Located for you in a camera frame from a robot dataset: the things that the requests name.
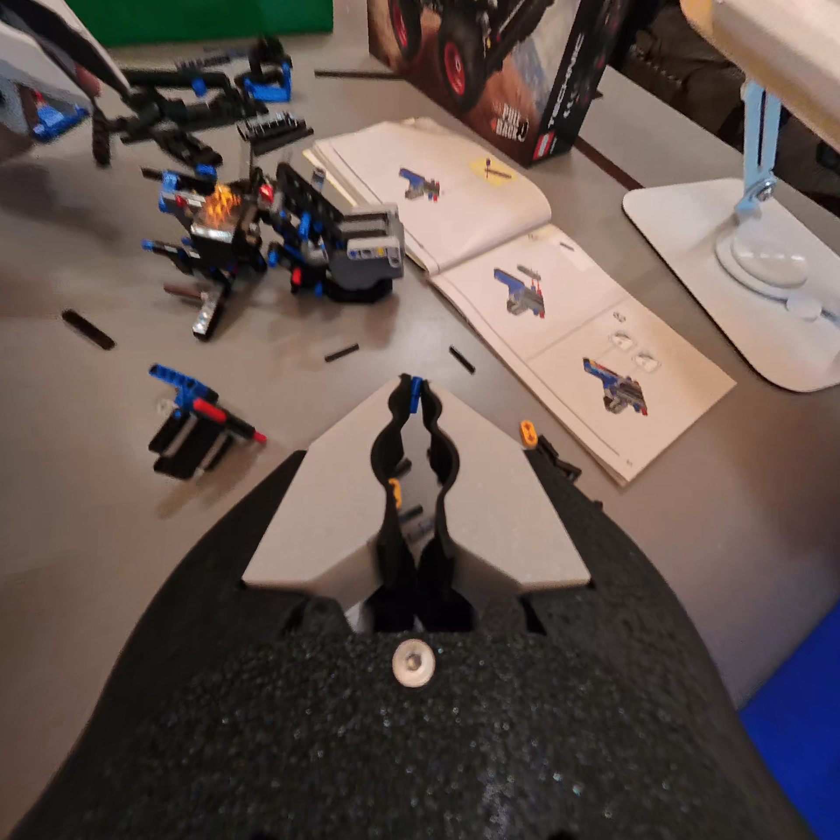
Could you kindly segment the blue curved lego piece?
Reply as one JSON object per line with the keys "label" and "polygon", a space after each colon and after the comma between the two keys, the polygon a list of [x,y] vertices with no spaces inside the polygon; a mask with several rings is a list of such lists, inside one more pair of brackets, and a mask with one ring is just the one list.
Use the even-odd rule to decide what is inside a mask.
{"label": "blue curved lego piece", "polygon": [[286,103],[291,99],[292,64],[285,60],[268,68],[253,66],[234,78],[234,84],[259,102]]}

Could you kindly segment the pile of black lego pieces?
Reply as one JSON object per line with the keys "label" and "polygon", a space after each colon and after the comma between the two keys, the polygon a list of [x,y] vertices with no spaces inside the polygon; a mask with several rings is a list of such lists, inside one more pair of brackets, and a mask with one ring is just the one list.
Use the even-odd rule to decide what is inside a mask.
{"label": "pile of black lego pieces", "polygon": [[269,103],[236,87],[236,76],[251,67],[268,68],[290,55],[276,36],[264,36],[248,48],[218,49],[179,60],[172,69],[128,68],[122,72],[131,91],[122,102],[132,116],[109,119],[95,108],[91,117],[91,152],[100,168],[111,164],[111,141],[154,142],[175,161],[196,170],[218,168],[223,157],[200,140],[199,132],[237,126],[250,153],[261,156],[306,139],[313,129],[288,111],[271,112]]}

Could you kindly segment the blue seat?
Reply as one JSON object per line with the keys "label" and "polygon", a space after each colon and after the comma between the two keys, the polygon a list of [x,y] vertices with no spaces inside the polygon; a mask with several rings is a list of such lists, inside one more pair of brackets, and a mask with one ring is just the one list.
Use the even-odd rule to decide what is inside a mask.
{"label": "blue seat", "polygon": [[740,711],[773,777],[821,839],[839,838],[839,605]]}

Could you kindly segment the partly built lego vehicle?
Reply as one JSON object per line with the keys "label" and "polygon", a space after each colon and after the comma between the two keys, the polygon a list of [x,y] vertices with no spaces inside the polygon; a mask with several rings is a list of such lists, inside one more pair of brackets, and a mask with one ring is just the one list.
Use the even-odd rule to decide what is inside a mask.
{"label": "partly built lego vehicle", "polygon": [[375,303],[403,278],[404,227],[395,204],[339,209],[323,193],[321,170],[306,179],[281,162],[274,177],[260,168],[223,183],[209,165],[194,175],[150,167],[143,177],[160,186],[159,208],[177,219],[179,245],[145,239],[145,251],[168,258],[186,276],[210,287],[197,292],[195,339],[209,341],[242,270],[263,275],[282,267],[290,291],[311,290],[336,302]]}

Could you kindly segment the blue long lego panel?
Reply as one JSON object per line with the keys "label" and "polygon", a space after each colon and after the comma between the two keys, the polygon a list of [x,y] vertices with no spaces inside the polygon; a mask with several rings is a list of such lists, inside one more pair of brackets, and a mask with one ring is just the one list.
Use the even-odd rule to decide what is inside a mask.
{"label": "blue long lego panel", "polygon": [[90,112],[84,108],[74,106],[71,111],[64,112],[45,102],[36,106],[36,113],[38,120],[33,135],[42,144],[58,140],[90,117]]}

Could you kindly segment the blue black lego sub-assembly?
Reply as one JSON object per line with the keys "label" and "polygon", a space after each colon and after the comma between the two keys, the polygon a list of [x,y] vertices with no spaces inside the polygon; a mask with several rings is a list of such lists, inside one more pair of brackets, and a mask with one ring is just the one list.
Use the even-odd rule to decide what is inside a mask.
{"label": "blue black lego sub-assembly", "polygon": [[264,445],[267,436],[219,402],[203,382],[162,364],[149,374],[174,390],[167,418],[149,443],[154,472],[187,481],[213,471],[237,443]]}

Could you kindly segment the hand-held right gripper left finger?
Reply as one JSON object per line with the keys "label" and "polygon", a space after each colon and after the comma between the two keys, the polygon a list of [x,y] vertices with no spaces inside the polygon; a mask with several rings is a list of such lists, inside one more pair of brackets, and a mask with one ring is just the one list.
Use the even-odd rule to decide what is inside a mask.
{"label": "hand-held right gripper left finger", "polygon": [[311,443],[242,574],[246,587],[325,597],[346,611],[381,585],[375,542],[392,497],[372,454],[394,420],[392,396],[410,391],[405,375],[386,381]]}

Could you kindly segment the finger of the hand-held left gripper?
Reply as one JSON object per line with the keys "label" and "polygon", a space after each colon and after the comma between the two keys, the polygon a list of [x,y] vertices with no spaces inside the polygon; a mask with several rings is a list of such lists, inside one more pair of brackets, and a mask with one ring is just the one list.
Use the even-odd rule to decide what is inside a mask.
{"label": "finger of the hand-held left gripper", "polygon": [[26,33],[1,24],[1,133],[4,143],[37,143],[36,106],[60,111],[74,106],[91,115],[91,101],[74,73],[67,73]]}
{"label": "finger of the hand-held left gripper", "polygon": [[130,84],[110,53],[63,1],[17,1],[16,29],[67,70],[80,67],[121,97]]}

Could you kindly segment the lego set box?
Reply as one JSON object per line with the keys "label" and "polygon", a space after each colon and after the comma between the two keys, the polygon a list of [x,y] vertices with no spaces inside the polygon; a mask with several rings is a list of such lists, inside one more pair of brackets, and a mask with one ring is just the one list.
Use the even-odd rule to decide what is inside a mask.
{"label": "lego set box", "polygon": [[566,154],[630,1],[368,1],[369,51],[522,166]]}

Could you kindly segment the beige stand tray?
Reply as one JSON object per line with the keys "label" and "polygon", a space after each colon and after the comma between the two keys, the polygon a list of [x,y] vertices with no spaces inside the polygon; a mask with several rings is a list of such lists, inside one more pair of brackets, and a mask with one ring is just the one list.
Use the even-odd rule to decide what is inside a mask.
{"label": "beige stand tray", "polygon": [[693,29],[839,150],[838,1],[681,1]]}

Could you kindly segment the white desk stand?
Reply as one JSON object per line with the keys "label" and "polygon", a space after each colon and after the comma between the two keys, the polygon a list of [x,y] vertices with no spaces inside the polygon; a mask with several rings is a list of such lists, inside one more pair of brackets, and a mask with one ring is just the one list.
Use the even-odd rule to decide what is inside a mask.
{"label": "white desk stand", "polygon": [[640,188],[625,215],[765,380],[787,391],[839,383],[838,251],[776,198],[781,100],[742,86],[742,180]]}

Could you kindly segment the black angled lego piece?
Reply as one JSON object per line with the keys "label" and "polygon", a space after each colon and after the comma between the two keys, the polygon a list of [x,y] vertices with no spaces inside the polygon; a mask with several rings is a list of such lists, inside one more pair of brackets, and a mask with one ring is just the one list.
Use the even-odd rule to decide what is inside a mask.
{"label": "black angled lego piece", "polygon": [[557,449],[542,434],[538,435],[536,449],[572,484],[580,478],[582,469],[561,458]]}

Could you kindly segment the short black lego beam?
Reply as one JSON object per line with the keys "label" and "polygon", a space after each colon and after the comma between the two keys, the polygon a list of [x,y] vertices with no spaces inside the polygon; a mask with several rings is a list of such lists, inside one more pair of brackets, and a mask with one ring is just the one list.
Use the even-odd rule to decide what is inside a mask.
{"label": "short black lego beam", "polygon": [[82,338],[98,346],[101,350],[111,351],[117,346],[115,340],[102,331],[95,324],[80,315],[76,310],[65,309],[60,317],[70,329]]}

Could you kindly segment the lego instruction booklet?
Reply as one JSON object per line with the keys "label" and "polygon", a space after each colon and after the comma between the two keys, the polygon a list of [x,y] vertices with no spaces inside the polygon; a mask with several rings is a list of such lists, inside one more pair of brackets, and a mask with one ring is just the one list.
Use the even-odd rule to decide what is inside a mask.
{"label": "lego instruction booklet", "polygon": [[544,408],[626,484],[734,380],[551,224],[547,197],[430,119],[379,122],[305,157],[394,204],[406,254]]}

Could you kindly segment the green plastic bin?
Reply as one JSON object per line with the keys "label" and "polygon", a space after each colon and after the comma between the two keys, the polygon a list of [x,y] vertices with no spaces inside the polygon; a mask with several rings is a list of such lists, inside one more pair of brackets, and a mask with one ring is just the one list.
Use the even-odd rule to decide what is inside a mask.
{"label": "green plastic bin", "polygon": [[69,1],[106,47],[333,31],[333,1]]}

